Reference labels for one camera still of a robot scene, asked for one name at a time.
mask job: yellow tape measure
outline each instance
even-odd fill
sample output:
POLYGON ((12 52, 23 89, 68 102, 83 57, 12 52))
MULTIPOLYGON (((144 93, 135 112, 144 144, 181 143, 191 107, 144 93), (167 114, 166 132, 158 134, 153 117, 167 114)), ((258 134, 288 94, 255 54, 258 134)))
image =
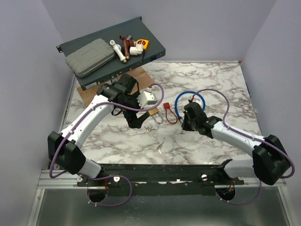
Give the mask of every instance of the yellow tape measure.
POLYGON ((149 45, 149 41, 146 39, 139 39, 136 41, 136 44, 143 44, 143 50, 145 51, 147 46, 149 45))

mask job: metal floor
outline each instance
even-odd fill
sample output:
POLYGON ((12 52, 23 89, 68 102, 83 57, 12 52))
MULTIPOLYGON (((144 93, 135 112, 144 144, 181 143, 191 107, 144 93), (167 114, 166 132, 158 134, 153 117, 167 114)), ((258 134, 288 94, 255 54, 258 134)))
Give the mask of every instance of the metal floor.
MULTIPOLYGON (((236 202, 256 196, 257 187, 237 189, 236 202)), ((124 197, 108 197, 117 203, 124 197)), ((287 226, 277 187, 263 187, 258 201, 225 204, 215 196, 134 196, 119 207, 88 205, 86 191, 51 190, 44 194, 39 226, 287 226)))

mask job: metal bracket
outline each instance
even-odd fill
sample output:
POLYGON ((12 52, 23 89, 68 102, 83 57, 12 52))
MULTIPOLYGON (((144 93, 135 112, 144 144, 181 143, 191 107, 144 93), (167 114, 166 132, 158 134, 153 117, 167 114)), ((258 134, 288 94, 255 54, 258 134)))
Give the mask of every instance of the metal bracket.
POLYGON ((38 217, 39 217, 39 213, 40 213, 40 209, 41 209, 41 205, 42 205, 42 201, 43 201, 43 197, 44 197, 44 192, 45 192, 44 189, 37 189, 34 200, 33 200, 33 204, 32 204, 32 210, 30 212, 29 219, 27 222, 27 226, 37 225, 38 217))
MULTIPOLYGON (((56 175, 62 172, 61 170, 54 170, 53 174, 56 175)), ((70 173, 64 173, 58 178, 51 179, 49 177, 49 170, 42 170, 40 179, 38 181, 38 189, 105 189, 104 186, 77 186, 78 175, 71 175, 70 173)))
POLYGON ((62 52, 63 52, 61 46, 57 46, 56 49, 57 49, 57 51, 58 51, 59 53, 62 53, 62 52))

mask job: wooden board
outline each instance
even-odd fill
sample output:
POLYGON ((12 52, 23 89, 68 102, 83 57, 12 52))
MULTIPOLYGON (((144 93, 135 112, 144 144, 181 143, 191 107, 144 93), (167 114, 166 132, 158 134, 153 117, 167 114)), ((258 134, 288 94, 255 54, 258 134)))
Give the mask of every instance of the wooden board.
MULTIPOLYGON (((154 80, 146 73, 146 71, 142 67, 133 69, 127 72, 127 74, 133 76, 139 82, 140 90, 154 83, 154 80)), ((104 83, 98 84, 97 86, 93 86, 92 88, 89 88, 85 91, 83 91, 81 87, 77 88, 77 91, 79 92, 80 97, 84 101, 85 106, 88 106, 92 102, 98 88, 102 86, 104 83)), ((137 86, 133 88, 132 93, 135 93, 136 91, 137 91, 137 86)))

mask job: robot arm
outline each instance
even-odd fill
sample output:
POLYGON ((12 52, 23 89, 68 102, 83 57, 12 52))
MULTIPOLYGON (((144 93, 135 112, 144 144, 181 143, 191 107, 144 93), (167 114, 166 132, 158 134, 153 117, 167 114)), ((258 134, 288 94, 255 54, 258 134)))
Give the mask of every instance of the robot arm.
POLYGON ((207 117, 201 106, 196 102, 187 104, 184 109, 183 130, 198 131, 201 135, 227 142, 253 158, 251 160, 226 161, 224 171, 230 178, 257 177, 265 184, 273 185, 290 168, 290 163, 283 155, 259 141, 264 140, 286 154, 276 136, 257 136, 232 126, 230 130, 220 118, 207 117))
MULTIPOLYGON (((66 141, 58 150, 55 162, 71 174, 78 173, 91 178, 97 177, 102 167, 96 162, 87 159, 80 148, 99 122, 116 108, 111 104, 112 102, 128 108, 140 109, 146 105, 155 104, 157 99, 151 93, 150 88, 140 93, 138 82, 128 74, 123 74, 118 82, 112 85, 102 85, 91 104, 70 126, 63 129, 59 134, 52 132, 48 136, 49 159, 53 160, 57 149, 65 139, 66 141), (136 84, 138 91, 130 95, 129 93, 132 92, 136 84)), ((121 110, 130 128, 139 129, 149 117, 148 112, 137 118, 137 111, 124 108, 121 110)))

